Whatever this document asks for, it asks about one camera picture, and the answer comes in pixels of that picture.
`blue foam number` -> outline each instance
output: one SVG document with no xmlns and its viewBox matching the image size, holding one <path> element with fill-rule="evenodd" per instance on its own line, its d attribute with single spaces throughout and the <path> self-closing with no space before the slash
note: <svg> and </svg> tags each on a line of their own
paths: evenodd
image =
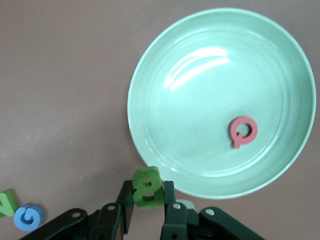
<svg viewBox="0 0 320 240">
<path fill-rule="evenodd" d="M 13 216 L 15 226 L 23 231 L 31 232 L 35 230 L 44 220 L 44 211 L 36 206 L 25 204 L 18 208 Z"/>
</svg>

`mint green plate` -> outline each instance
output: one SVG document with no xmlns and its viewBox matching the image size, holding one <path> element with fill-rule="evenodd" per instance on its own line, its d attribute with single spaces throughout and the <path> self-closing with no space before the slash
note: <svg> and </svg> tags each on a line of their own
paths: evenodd
<svg viewBox="0 0 320 240">
<path fill-rule="evenodd" d="M 313 125 L 316 88 L 286 30 L 251 11 L 218 8 L 153 41 L 133 74 L 127 111 L 138 152 L 163 180 L 226 199 L 261 189 L 295 161 Z M 228 126 L 239 116 L 254 119 L 258 134 L 236 149 Z"/>
</svg>

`plate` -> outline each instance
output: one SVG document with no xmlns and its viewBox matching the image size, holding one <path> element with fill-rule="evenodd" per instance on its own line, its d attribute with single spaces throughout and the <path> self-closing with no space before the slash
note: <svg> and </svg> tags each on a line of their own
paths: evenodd
<svg viewBox="0 0 320 240">
<path fill-rule="evenodd" d="M 148 166 L 176 189 L 208 199 L 270 184 L 311 132 L 316 88 L 296 40 L 258 13 L 235 8 L 190 15 L 147 48 L 128 92 L 128 123 Z M 254 120 L 256 138 L 232 145 L 230 123 Z M 237 129 L 244 136 L 248 125 Z"/>
</svg>

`silver screw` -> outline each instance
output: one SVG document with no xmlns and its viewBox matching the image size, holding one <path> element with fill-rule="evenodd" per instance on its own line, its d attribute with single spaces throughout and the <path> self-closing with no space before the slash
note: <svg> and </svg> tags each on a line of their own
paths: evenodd
<svg viewBox="0 0 320 240">
<path fill-rule="evenodd" d="M 181 208 L 181 205 L 180 205 L 179 203 L 175 203 L 175 204 L 172 205 L 172 207 L 173 207 L 174 209 L 180 209 L 180 208 Z"/>
<path fill-rule="evenodd" d="M 213 216 L 215 215 L 215 211 L 213 211 L 212 209 L 208 208 L 205 210 L 205 213 L 209 216 Z"/>
</svg>

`gray table surface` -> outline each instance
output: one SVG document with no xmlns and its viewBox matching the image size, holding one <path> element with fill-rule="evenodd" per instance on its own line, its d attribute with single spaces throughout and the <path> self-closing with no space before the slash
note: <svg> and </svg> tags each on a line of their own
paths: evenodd
<svg viewBox="0 0 320 240">
<path fill-rule="evenodd" d="M 0 1 L 0 192 L 38 204 L 45 222 L 68 209 L 114 201 L 146 165 L 127 123 L 132 74 L 148 45 L 175 21 L 235 7 L 278 22 L 320 79 L 319 0 Z M 217 206 L 267 240 L 320 239 L 320 127 L 295 163 L 267 187 L 234 199 L 177 193 L 197 210 Z M 126 240 L 158 240 L 162 208 L 135 208 Z M 0 219 L 0 239 L 26 233 Z"/>
</svg>

